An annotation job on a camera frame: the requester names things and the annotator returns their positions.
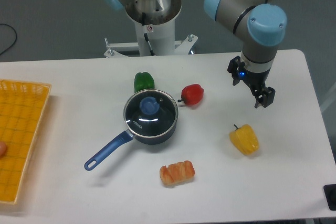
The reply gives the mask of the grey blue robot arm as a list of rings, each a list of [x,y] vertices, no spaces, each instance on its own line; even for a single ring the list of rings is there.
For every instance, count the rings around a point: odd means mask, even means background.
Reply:
[[[181,0],[105,0],[124,9],[135,25],[141,56],[163,56],[188,52],[186,44],[175,44],[175,19]],[[275,90],[265,82],[287,27],[286,13],[272,0],[204,0],[205,13],[243,42],[240,56],[229,62],[233,84],[247,85],[256,106],[267,107]]]

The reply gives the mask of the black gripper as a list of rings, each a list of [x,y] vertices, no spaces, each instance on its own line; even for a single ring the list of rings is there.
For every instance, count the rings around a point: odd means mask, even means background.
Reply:
[[[266,80],[271,67],[263,64],[256,64],[248,60],[240,60],[240,56],[233,58],[228,65],[227,71],[233,79],[233,86],[240,80],[243,81],[251,90],[256,99],[255,108],[266,108],[271,105],[275,97],[275,89],[266,87]]]

